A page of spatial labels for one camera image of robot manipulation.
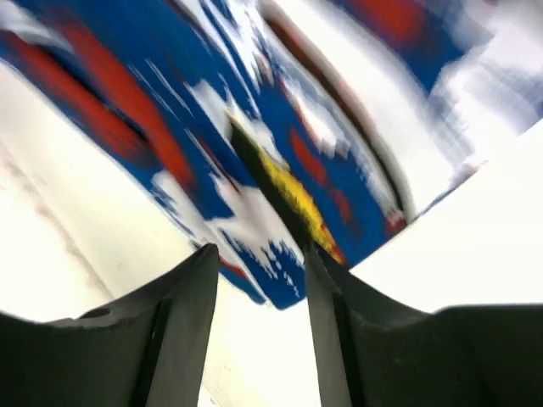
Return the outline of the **blue white red patterned trousers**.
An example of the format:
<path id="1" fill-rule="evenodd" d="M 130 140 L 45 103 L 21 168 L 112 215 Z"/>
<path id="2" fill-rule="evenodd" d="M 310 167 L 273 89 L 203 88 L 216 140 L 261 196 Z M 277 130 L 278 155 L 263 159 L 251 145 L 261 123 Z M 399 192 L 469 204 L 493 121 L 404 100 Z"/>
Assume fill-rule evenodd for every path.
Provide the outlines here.
<path id="1" fill-rule="evenodd" d="M 4 1 L 1 60 L 279 309 L 473 173 L 445 78 L 486 1 Z"/>

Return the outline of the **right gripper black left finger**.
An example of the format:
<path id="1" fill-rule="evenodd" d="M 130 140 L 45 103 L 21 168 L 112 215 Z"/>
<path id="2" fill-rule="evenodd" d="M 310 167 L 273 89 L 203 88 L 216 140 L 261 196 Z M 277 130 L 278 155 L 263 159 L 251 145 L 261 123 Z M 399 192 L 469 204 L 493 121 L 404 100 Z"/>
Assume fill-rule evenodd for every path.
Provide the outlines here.
<path id="1" fill-rule="evenodd" d="M 195 406 L 216 305 L 207 244 L 76 319 L 1 318 L 4 406 Z"/>

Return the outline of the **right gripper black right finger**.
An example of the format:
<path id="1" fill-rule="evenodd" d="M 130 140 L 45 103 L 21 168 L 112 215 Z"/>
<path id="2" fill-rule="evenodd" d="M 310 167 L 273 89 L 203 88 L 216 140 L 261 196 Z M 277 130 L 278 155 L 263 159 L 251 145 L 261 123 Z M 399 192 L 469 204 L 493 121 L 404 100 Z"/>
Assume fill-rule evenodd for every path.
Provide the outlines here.
<path id="1" fill-rule="evenodd" d="M 540 305 L 428 314 L 367 285 L 322 248 L 306 250 L 305 284 L 323 405 L 541 405 Z"/>

